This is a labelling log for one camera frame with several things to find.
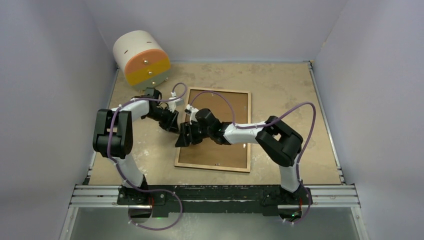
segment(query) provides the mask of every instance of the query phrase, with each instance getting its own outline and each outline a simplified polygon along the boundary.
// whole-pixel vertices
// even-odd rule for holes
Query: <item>white cylindrical container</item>
[[[113,45],[113,56],[129,85],[139,91],[168,78],[170,59],[146,31],[132,31],[118,38]]]

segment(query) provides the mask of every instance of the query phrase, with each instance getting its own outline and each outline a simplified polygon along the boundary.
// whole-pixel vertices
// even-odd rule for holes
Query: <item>gray wall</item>
[[[57,239],[114,61],[83,0],[0,6],[0,235]]]
[[[177,61],[314,59],[347,0],[86,0],[109,49],[150,32]]]
[[[350,0],[314,65],[372,239],[423,235],[423,12],[422,0]]]

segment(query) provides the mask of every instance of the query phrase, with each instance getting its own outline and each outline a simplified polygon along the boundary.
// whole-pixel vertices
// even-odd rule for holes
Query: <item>purple cable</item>
[[[132,101],[129,101],[129,102],[126,102],[126,103],[124,103],[124,104],[122,104],[122,105],[120,105],[117,109],[116,109],[116,111],[113,113],[113,116],[112,116],[112,120],[111,120],[111,123],[110,123],[110,132],[109,132],[109,139],[108,139],[108,141],[107,141],[107,157],[112,161],[112,162],[114,162],[115,164],[116,164],[116,170],[118,171],[118,173],[119,173],[119,175],[121,176],[121,178],[126,182],[126,183],[128,183],[128,185],[130,185],[133,189],[135,189],[135,190],[137,190],[137,191],[139,191],[139,192],[142,192],[142,193],[153,193],[153,192],[167,192],[167,193],[170,193],[170,194],[172,194],[177,200],[178,200],[178,203],[179,203],[179,207],[180,207],[180,209],[179,209],[179,215],[178,215],[178,218],[171,224],[171,225],[169,225],[169,226],[166,226],[166,227],[161,227],[161,228],[153,228],[153,227],[148,227],[148,226],[143,226],[143,225],[140,225],[140,224],[138,224],[138,223],[134,223],[131,219],[130,219],[130,222],[132,223],[132,224],[134,224],[135,226],[137,226],[137,227],[140,227],[140,228],[143,228],[143,229],[147,229],[147,230],[153,230],[153,231],[161,231],[161,230],[166,230],[166,229],[169,229],[169,228],[171,228],[171,227],[173,227],[175,224],[177,224],[178,223],[178,221],[181,219],[181,217],[183,216],[183,203],[181,202],[181,199],[175,194],[175,193],[173,193],[172,191],[169,191],[169,190],[167,190],[167,189],[153,189],[153,190],[143,190],[143,189],[140,189],[138,186],[136,186],[136,185],[134,185],[133,183],[131,183],[125,176],[124,176],[124,174],[123,174],[123,172],[121,171],[121,168],[120,168],[120,166],[119,166],[119,164],[117,164],[118,163],[118,161],[115,159],[115,158],[113,158],[112,157],[112,155],[111,155],[111,145],[112,145],[112,137],[113,137],[113,134],[114,134],[114,131],[112,131],[112,129],[114,129],[114,126],[115,126],[115,120],[116,120],[116,118],[117,118],[117,115],[118,115],[118,112],[122,109],[122,108],[124,108],[125,106],[127,106],[127,105],[129,105],[129,104],[132,104],[132,103],[134,103],[134,102],[138,102],[138,101],[142,101],[142,100],[146,100],[146,101],[154,101],[154,102],[172,102],[172,101],[175,101],[175,100],[178,100],[178,99],[180,99],[180,98],[182,98],[185,94],[186,94],[186,92],[187,92],[187,85],[186,84],[184,84],[183,82],[179,82],[179,83],[177,83],[177,84],[175,84],[175,86],[173,87],[173,89],[172,89],[172,91],[174,92],[174,90],[175,90],[175,88],[178,86],[178,85],[183,85],[184,86],[184,92],[181,94],[181,95],[179,95],[178,97],[176,97],[176,98],[173,98],[173,99],[154,99],[154,98],[135,98],[134,100],[132,100]]]
[[[274,119],[270,123],[261,124],[261,125],[252,125],[252,126],[238,126],[238,125],[236,125],[236,122],[235,122],[236,114],[234,112],[233,106],[231,106],[231,103],[224,96],[222,96],[221,94],[219,94],[218,92],[210,91],[210,90],[202,91],[201,93],[197,94],[193,98],[193,100],[191,101],[190,105],[193,105],[193,102],[196,100],[196,98],[199,95],[203,94],[203,93],[216,94],[216,95],[220,96],[227,103],[227,105],[229,106],[229,109],[231,110],[231,113],[232,113],[232,124],[236,128],[238,128],[238,129],[254,129],[254,128],[269,127],[271,125],[274,125],[275,123],[277,123],[281,119],[285,118],[287,115],[291,114],[294,110],[300,108],[301,106],[310,105],[312,107],[313,115],[312,115],[312,123],[311,123],[311,126],[310,126],[309,134],[307,135],[306,141],[305,141],[305,143],[303,145],[302,150],[299,153],[299,157],[297,158],[297,162],[296,162],[296,176],[297,176],[297,180],[299,181],[300,186],[308,193],[308,195],[307,195],[308,204],[307,204],[307,209],[306,209],[304,215],[299,220],[297,220],[296,222],[292,222],[292,224],[295,224],[295,223],[297,224],[297,223],[301,222],[306,217],[306,215],[308,215],[308,213],[309,213],[309,210],[310,210],[311,204],[312,204],[312,196],[311,196],[311,192],[308,191],[308,189],[303,185],[303,183],[301,181],[301,175],[300,175],[300,171],[299,171],[299,163],[301,162],[301,158],[302,158],[302,156],[303,156],[303,154],[305,152],[306,147],[308,146],[309,140],[311,140],[312,132],[314,131],[315,120],[317,118],[317,110],[315,108],[315,105],[312,102],[310,102],[310,101],[302,102],[302,103],[299,103],[296,106],[292,107],[286,113],[284,113],[280,117]]]

